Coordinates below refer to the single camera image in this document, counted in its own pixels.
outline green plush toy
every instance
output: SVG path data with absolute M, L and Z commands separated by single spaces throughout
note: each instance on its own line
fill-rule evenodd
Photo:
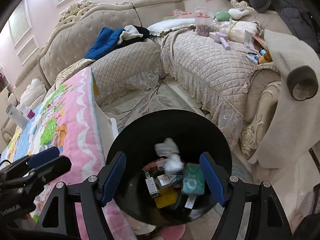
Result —
M 213 16 L 218 22 L 224 22 L 224 21 L 228 21 L 230 20 L 230 13 L 227 11 L 221 11 L 221 12 L 217 12 L 216 14 L 214 14 Z

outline floor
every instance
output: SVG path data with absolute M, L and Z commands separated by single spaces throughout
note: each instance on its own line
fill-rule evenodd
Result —
M 202 116 L 209 117 L 210 114 L 205 114 L 202 110 L 202 104 L 197 103 L 190 94 L 185 92 L 178 81 L 173 80 L 166 82 L 185 102 L 194 109 L 194 111 Z M 236 146 L 233 152 L 246 165 L 248 170 L 251 170 L 250 164 L 241 153 L 240 147 Z M 306 152 L 301 156 L 294 167 L 288 169 L 286 174 L 273 184 L 280 202 L 284 208 L 288 220 L 290 220 L 296 212 L 302 212 L 305 216 L 311 208 L 313 187 L 320 183 L 319 171 L 310 155 Z

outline blue towel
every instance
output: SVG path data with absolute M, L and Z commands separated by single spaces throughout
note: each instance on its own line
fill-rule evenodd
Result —
M 119 41 L 121 33 L 124 29 L 117 29 L 115 31 L 110 28 L 103 27 L 98 35 L 98 38 L 91 49 L 89 49 L 85 58 L 99 59 L 115 49 Z

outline trash can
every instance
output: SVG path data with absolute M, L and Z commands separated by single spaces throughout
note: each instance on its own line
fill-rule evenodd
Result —
M 193 209 L 158 209 L 150 197 L 142 168 L 158 159 L 154 145 L 172 138 L 185 163 L 199 163 L 203 152 L 209 152 L 217 165 L 231 174 L 232 160 L 227 140 L 208 119 L 194 112 L 168 109 L 138 118 L 117 136 L 106 161 L 108 165 L 118 151 L 126 154 L 127 164 L 114 196 L 121 210 L 136 220 L 173 226 L 191 222 L 206 214 L 216 202 L 206 184 L 205 194 L 197 196 Z

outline cartoon print blanket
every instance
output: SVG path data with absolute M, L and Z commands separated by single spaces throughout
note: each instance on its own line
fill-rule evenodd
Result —
M 72 163 L 68 173 L 48 183 L 36 197 L 36 210 L 31 215 L 37 219 L 57 182 L 63 181 L 67 185 L 81 183 L 89 176 L 97 175 L 105 165 L 95 112 L 91 68 L 84 68 L 65 81 L 34 112 L 35 117 L 26 128 L 23 131 L 17 129 L 0 161 L 7 159 L 14 162 L 26 155 L 56 146 L 60 154 L 67 156 Z M 136 239 L 114 201 L 108 203 L 103 212 L 115 239 Z M 88 239 L 81 205 L 76 206 L 76 215 L 81 239 Z

